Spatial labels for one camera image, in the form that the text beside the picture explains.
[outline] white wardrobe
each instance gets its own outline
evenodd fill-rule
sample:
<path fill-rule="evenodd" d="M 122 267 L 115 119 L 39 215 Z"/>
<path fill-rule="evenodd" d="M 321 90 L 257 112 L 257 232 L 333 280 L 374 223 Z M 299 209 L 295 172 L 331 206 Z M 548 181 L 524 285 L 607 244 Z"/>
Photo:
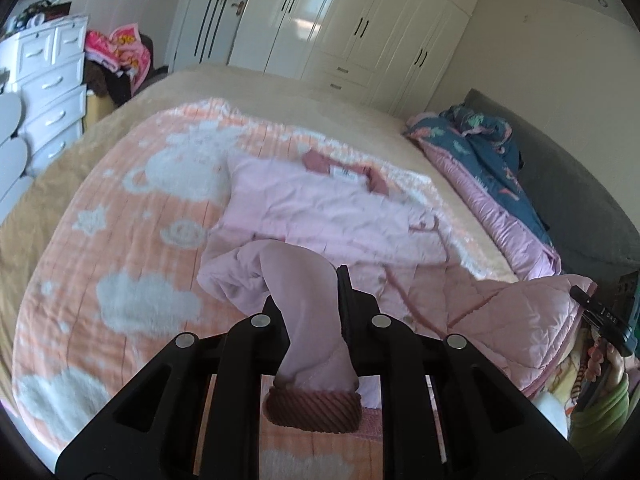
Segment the white wardrobe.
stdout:
<path fill-rule="evenodd" d="M 424 111 L 477 0 L 248 0 L 229 64 L 406 119 Z"/>

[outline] wardrobe door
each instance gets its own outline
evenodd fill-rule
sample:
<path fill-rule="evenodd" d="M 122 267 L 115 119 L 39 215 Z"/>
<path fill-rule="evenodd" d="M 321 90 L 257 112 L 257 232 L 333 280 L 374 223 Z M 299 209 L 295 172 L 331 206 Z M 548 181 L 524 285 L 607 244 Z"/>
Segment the wardrobe door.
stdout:
<path fill-rule="evenodd" d="M 333 0 L 290 0 L 266 72 L 302 78 L 319 31 Z"/>
<path fill-rule="evenodd" d="M 411 2 L 375 0 L 356 35 L 349 60 L 371 71 L 378 69 L 387 45 L 397 37 L 412 11 Z"/>
<path fill-rule="evenodd" d="M 411 76 L 427 55 L 428 41 L 436 31 L 447 1 L 413 0 L 412 7 L 414 12 L 402 31 L 398 46 L 386 54 L 370 93 L 370 106 L 391 115 Z"/>
<path fill-rule="evenodd" d="M 320 50 L 347 59 L 375 0 L 335 0 L 318 38 Z"/>
<path fill-rule="evenodd" d="M 264 72 L 292 0 L 248 0 L 229 65 Z"/>
<path fill-rule="evenodd" d="M 469 17 L 459 8 L 447 3 L 443 19 L 433 38 L 427 44 L 427 54 L 418 63 L 395 115 L 407 120 L 425 111 L 438 83 L 442 79 L 453 53 L 462 38 Z"/>

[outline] clothing label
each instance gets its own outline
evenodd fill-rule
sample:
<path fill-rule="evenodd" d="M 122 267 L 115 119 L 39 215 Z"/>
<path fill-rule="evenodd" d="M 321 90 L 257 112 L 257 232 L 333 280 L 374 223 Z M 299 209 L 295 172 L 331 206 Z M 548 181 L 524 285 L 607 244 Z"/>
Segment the clothing label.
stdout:
<path fill-rule="evenodd" d="M 331 166 L 329 171 L 331 176 L 338 180 L 344 180 L 345 182 L 351 182 L 352 184 L 360 184 L 364 187 L 367 187 L 367 184 L 369 183 L 369 179 L 367 179 L 365 175 L 360 175 L 355 171 L 347 170 L 340 166 Z"/>

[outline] black door handle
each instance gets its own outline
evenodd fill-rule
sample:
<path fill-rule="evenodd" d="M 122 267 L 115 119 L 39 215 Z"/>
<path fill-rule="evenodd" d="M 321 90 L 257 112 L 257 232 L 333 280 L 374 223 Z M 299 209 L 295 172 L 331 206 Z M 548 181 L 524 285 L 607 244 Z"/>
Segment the black door handle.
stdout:
<path fill-rule="evenodd" d="M 296 0 L 293 0 L 291 2 L 291 6 L 289 7 L 289 14 L 291 14 L 291 9 L 293 9 L 293 6 L 296 4 Z"/>
<path fill-rule="evenodd" d="M 369 27 L 369 20 L 367 20 L 367 23 L 364 26 L 364 30 L 362 31 L 362 34 L 360 35 L 360 39 L 362 39 L 362 37 L 364 36 L 364 33 L 367 31 L 367 27 Z"/>
<path fill-rule="evenodd" d="M 284 0 L 284 3 L 282 4 L 282 8 L 280 9 L 280 12 L 284 12 L 284 9 L 287 7 L 287 2 L 289 0 Z"/>
<path fill-rule="evenodd" d="M 361 18 L 360 23 L 358 23 L 358 28 L 356 28 L 356 31 L 353 33 L 354 36 L 358 35 L 358 31 L 360 30 L 360 25 L 362 25 L 363 21 L 364 21 L 364 18 Z"/>

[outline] green sleeve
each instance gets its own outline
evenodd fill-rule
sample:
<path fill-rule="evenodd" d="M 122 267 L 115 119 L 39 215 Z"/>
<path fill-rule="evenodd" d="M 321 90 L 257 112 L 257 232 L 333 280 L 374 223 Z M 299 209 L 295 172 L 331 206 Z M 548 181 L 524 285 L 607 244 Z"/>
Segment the green sleeve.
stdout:
<path fill-rule="evenodd" d="M 625 425 L 629 410 L 629 376 L 590 408 L 571 415 L 569 442 L 586 468 L 597 462 Z"/>

